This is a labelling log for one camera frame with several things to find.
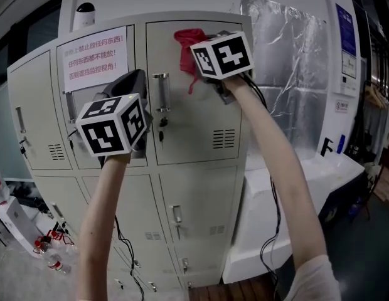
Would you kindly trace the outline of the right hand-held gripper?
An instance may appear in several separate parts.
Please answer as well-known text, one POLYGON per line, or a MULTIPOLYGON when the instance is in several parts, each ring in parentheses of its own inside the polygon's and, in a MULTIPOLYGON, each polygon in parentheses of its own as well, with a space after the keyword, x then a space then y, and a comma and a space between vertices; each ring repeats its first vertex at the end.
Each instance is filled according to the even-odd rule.
POLYGON ((252 51, 243 31, 222 31, 216 36, 190 46, 198 71, 228 105, 234 101, 222 80, 255 68, 252 51))

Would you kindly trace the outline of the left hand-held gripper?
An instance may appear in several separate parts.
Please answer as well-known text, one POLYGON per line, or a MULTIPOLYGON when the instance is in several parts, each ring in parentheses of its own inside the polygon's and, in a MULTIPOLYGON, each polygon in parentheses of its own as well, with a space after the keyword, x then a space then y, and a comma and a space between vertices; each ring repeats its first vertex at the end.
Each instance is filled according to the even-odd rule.
POLYGON ((146 111, 145 71, 136 69, 122 75, 103 93, 108 97, 85 103, 77 117, 77 165, 98 166, 101 157, 132 154, 133 165, 146 166, 151 115, 146 111))

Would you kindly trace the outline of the red cloth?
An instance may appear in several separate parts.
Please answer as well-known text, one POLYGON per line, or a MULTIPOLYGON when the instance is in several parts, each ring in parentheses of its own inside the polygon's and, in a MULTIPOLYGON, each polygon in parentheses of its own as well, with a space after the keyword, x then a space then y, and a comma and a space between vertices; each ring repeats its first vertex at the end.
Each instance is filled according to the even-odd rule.
POLYGON ((207 40, 207 36, 200 28, 183 29, 174 33, 174 39, 181 45, 180 70, 190 74, 193 81, 189 85, 188 94, 193 93, 193 87, 198 81, 196 62, 191 52, 191 46, 207 40))

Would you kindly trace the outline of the grey metal cabinet door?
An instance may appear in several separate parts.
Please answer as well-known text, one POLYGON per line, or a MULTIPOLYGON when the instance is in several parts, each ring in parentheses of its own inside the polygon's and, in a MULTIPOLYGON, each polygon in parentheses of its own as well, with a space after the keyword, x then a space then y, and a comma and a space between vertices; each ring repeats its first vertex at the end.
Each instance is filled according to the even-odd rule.
POLYGON ((154 117, 157 162, 160 165, 235 159, 241 127, 241 111, 234 104, 225 105, 212 85, 197 81, 188 94, 193 77, 180 70, 181 45, 174 33, 200 28, 205 34, 240 31, 241 25, 214 21, 168 21, 146 26, 147 71, 154 117), (160 113, 159 80, 156 74, 169 75, 171 109, 160 113), (160 119, 168 118, 164 140, 159 141, 160 119))

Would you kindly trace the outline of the person's left forearm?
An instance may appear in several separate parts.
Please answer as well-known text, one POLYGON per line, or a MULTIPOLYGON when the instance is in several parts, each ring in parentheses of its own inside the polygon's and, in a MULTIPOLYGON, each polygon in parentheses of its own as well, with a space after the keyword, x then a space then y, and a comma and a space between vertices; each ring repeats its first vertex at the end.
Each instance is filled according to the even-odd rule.
POLYGON ((77 301, 107 301, 107 265, 115 212, 131 155, 108 156, 82 221, 77 266, 77 301))

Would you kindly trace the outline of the person's right forearm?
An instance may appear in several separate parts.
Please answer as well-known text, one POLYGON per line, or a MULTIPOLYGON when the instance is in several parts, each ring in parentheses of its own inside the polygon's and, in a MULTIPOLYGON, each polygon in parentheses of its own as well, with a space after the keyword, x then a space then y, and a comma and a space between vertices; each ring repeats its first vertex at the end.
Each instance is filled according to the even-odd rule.
POLYGON ((265 165, 282 204, 295 269, 307 261, 326 255, 326 242, 317 217, 301 163, 269 112, 240 78, 223 84, 232 92, 252 127, 265 165))

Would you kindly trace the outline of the white paper notice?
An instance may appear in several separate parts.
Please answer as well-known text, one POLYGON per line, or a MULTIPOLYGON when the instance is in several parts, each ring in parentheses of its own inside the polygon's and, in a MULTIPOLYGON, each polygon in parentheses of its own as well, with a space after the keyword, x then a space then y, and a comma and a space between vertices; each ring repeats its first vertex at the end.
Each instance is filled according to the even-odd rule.
POLYGON ((110 83, 129 71, 125 26, 101 31, 57 48, 64 91, 110 83))

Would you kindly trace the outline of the silver foil sheet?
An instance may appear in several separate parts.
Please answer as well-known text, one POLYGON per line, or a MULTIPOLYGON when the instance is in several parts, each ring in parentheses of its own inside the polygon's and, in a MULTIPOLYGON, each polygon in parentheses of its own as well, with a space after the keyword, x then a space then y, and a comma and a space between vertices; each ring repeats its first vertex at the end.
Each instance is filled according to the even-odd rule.
POLYGON ((253 80, 299 159, 315 156, 328 94, 326 22, 268 0, 241 0, 253 33, 253 80))

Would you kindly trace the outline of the white panel with blue poster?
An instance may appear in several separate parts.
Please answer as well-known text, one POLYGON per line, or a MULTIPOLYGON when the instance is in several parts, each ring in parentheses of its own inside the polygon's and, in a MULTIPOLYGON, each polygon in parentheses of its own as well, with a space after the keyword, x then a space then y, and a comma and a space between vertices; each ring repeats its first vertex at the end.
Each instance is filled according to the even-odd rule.
POLYGON ((333 93, 356 98, 360 92, 360 46, 354 14, 338 3, 332 6, 333 93))

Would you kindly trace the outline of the large white covered block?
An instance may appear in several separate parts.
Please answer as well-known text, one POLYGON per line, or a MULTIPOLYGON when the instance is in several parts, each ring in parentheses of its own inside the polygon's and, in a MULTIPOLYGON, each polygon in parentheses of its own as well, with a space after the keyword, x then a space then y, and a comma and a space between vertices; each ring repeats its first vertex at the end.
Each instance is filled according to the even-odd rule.
MULTIPOLYGON (((330 153, 304 160, 314 208, 322 210, 328 196, 363 172, 363 167, 344 154, 330 153)), ((240 211, 232 247, 222 279, 234 283, 281 267, 292 254, 286 222, 277 222, 276 207, 266 168, 246 171, 240 211)))

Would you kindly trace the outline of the clothes rack with garments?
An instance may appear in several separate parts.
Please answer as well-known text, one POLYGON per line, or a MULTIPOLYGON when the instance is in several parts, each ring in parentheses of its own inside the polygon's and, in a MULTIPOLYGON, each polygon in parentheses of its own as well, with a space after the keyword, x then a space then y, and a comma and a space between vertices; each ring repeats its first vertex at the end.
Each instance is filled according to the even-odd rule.
POLYGON ((389 146, 389 100, 385 90, 367 80, 361 88, 348 155, 363 166, 360 193, 349 209, 352 220, 365 210, 383 169, 381 157, 389 146))

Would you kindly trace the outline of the white water dispenser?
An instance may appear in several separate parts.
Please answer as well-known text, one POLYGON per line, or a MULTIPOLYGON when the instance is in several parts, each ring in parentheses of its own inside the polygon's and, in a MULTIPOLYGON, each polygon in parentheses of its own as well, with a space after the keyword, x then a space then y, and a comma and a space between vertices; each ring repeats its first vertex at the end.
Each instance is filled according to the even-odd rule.
POLYGON ((0 204, 0 219, 19 244, 34 258, 41 258, 35 251, 35 241, 41 232, 28 218, 16 198, 9 198, 6 203, 0 204))

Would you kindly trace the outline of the clear water jug red label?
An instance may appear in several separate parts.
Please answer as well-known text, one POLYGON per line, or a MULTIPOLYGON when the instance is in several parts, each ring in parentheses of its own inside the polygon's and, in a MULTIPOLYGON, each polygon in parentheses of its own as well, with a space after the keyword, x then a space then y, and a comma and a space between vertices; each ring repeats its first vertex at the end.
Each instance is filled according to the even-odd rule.
POLYGON ((63 273, 65 275, 71 273, 71 266, 66 264, 61 259, 61 256, 59 254, 48 252, 43 255, 43 258, 46 260, 49 269, 63 273))

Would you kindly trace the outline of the brown wooden slat platform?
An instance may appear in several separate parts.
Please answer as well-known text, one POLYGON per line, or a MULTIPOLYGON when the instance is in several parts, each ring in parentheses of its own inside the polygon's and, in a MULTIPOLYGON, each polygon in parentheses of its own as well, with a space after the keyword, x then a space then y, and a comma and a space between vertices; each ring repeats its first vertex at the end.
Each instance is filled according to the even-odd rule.
POLYGON ((190 288, 189 301, 280 301, 268 274, 228 284, 190 288))

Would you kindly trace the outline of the person's white shirt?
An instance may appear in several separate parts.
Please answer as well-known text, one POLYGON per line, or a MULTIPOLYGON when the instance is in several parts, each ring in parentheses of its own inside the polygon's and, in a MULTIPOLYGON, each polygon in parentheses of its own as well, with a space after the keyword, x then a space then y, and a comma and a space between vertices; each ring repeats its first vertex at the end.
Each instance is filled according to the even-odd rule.
POLYGON ((296 270, 284 301, 341 301, 339 282, 327 255, 314 257, 296 270))

